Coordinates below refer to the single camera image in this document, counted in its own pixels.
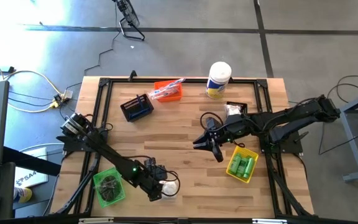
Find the wooden tabletop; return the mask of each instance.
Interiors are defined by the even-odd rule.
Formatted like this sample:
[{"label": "wooden tabletop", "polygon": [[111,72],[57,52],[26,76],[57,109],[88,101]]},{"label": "wooden tabletop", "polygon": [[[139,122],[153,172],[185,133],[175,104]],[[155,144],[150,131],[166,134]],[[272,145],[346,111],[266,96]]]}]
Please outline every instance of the wooden tabletop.
[{"label": "wooden tabletop", "polygon": [[[93,112],[99,79],[100,77],[84,77],[76,107],[77,112],[82,114]],[[267,81],[273,111],[287,108],[288,98],[283,79],[269,78]],[[113,85],[108,122],[114,125],[114,129],[109,132],[108,144],[124,156],[152,156],[156,158],[158,164],[165,165],[167,170],[175,170],[181,180],[180,192],[175,198],[149,202],[145,192],[123,181],[126,198],[114,205],[101,208],[95,196],[92,216],[273,217],[265,158],[260,153],[259,141],[256,137],[246,136],[237,141],[243,142],[246,148],[260,155],[249,184],[225,173],[235,145],[227,143],[221,147],[224,161],[220,163],[216,162],[211,152],[195,150],[192,145],[192,141],[203,133],[200,116],[204,112],[212,111],[224,118],[223,104],[226,101],[247,103],[249,113],[257,112],[252,85],[229,84],[224,98],[213,100],[205,95],[205,84],[184,83],[183,98],[180,101],[159,103],[152,100],[154,106],[152,114],[135,123],[128,123],[120,105],[135,98],[136,94],[147,93],[153,88],[153,83]],[[101,101],[99,120],[101,120],[104,99],[105,94]],[[84,152],[75,152],[63,161],[51,212],[61,208],[77,188],[83,158]],[[284,154],[283,164],[288,188],[302,206],[313,213],[302,163],[294,155]],[[102,158],[99,171],[112,166]],[[84,191],[81,210],[86,205],[87,194],[88,188]],[[280,191],[278,191],[278,199],[280,208],[284,211]]]}]

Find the gray floor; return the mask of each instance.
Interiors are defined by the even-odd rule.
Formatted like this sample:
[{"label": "gray floor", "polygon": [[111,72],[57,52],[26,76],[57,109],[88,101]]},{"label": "gray floor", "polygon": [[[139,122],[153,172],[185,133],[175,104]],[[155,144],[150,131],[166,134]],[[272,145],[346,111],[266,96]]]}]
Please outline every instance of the gray floor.
[{"label": "gray floor", "polygon": [[[133,0],[133,5],[141,27],[258,28],[251,0]],[[358,30],[357,0],[260,0],[260,7],[266,29]],[[44,25],[114,27],[114,4],[110,0],[4,4],[0,1],[0,64],[44,73],[61,91],[80,82],[84,69],[98,64],[99,53],[110,48],[116,35],[116,32],[23,31],[22,26],[14,26],[40,21]],[[128,75],[136,70],[140,76],[207,76],[210,65],[223,60],[231,65],[235,77],[267,76],[259,34],[149,32],[145,35],[145,42],[127,40],[120,35],[114,51],[103,54],[101,66],[86,75]],[[327,94],[341,77],[358,75],[358,35],[267,34],[267,45],[274,77],[285,79],[292,101]],[[54,94],[36,75],[19,74],[10,82],[12,90],[20,93],[47,98]],[[358,85],[358,78],[346,82]],[[341,88],[341,93],[348,100],[358,96],[358,90],[351,86]],[[337,106],[344,104],[335,93],[330,97]],[[60,134],[62,121],[57,110],[27,114],[9,108],[5,145],[22,149],[57,142],[55,137]],[[310,132],[302,143],[315,213],[326,218],[358,221],[358,181],[350,184],[342,181],[343,174],[357,171],[350,147],[345,145],[318,156],[321,124],[312,124],[305,131]],[[325,133],[323,149],[346,140],[340,121],[326,125]],[[35,215],[45,206],[43,203],[22,209],[32,209]]]}]

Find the green basket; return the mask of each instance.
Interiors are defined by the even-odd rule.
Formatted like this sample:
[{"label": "green basket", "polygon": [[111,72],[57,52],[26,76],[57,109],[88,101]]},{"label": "green basket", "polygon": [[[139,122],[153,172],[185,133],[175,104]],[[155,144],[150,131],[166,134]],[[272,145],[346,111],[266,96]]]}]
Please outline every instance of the green basket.
[{"label": "green basket", "polygon": [[125,198],[121,174],[115,167],[95,174],[93,182],[102,208]]}]

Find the yellow container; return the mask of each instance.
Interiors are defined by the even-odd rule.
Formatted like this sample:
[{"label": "yellow container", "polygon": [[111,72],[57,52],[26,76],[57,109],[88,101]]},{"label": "yellow container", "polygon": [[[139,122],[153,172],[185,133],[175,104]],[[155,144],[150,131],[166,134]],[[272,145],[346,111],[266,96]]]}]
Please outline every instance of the yellow container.
[{"label": "yellow container", "polygon": [[[229,170],[230,170],[230,165],[231,165],[231,163],[233,162],[234,156],[235,156],[237,153],[240,154],[242,158],[246,158],[246,157],[250,156],[250,157],[252,157],[252,158],[254,159],[254,161],[255,161],[255,162],[254,162],[254,166],[253,166],[253,168],[252,168],[252,170],[251,170],[251,173],[250,173],[250,175],[249,175],[248,178],[237,177],[236,175],[231,174],[231,173],[229,172]],[[249,149],[236,146],[236,149],[234,150],[234,153],[233,153],[233,155],[231,156],[230,163],[229,163],[229,165],[227,166],[226,173],[229,174],[230,176],[232,176],[232,177],[234,177],[234,178],[236,178],[236,179],[239,179],[239,180],[243,181],[244,183],[247,183],[247,184],[248,184],[249,181],[251,180],[252,174],[254,173],[254,169],[255,169],[255,166],[256,166],[256,162],[258,161],[258,157],[259,157],[259,155],[258,155],[256,152],[252,152],[252,151],[249,150]]]}]

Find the yellow cable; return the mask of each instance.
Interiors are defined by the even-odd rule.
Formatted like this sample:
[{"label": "yellow cable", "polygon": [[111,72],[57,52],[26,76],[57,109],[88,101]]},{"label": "yellow cable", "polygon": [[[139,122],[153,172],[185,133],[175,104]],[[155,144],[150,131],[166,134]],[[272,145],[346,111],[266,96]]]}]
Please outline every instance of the yellow cable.
[{"label": "yellow cable", "polygon": [[[15,74],[20,73],[20,72],[32,72],[32,73],[35,73],[35,74],[38,74],[38,75],[44,77],[44,78],[46,79],[46,81],[48,81],[49,84],[53,87],[53,89],[55,89],[55,91],[56,91],[59,95],[63,96],[63,93],[60,93],[60,92],[57,90],[57,88],[55,87],[55,85],[54,85],[45,75],[42,75],[41,73],[34,72],[34,71],[29,71],[29,70],[23,70],[23,71],[16,71],[16,72],[11,73],[11,74],[9,74],[9,75],[7,75],[7,76],[5,77],[4,74],[2,73],[1,68],[0,68],[0,74],[1,74],[1,76],[2,76],[2,80],[5,80],[5,79],[8,80],[12,75],[15,75]],[[49,108],[52,108],[52,103],[53,103],[53,101],[51,102],[51,105],[49,105],[47,108],[42,109],[42,110],[37,110],[37,111],[30,111],[30,110],[20,109],[20,108],[17,108],[17,107],[15,107],[15,106],[11,105],[10,103],[8,103],[8,106],[10,106],[11,108],[14,108],[14,109],[16,109],[16,110],[18,110],[18,111],[23,111],[23,112],[28,112],[28,113],[40,113],[40,112],[47,111]]]}]

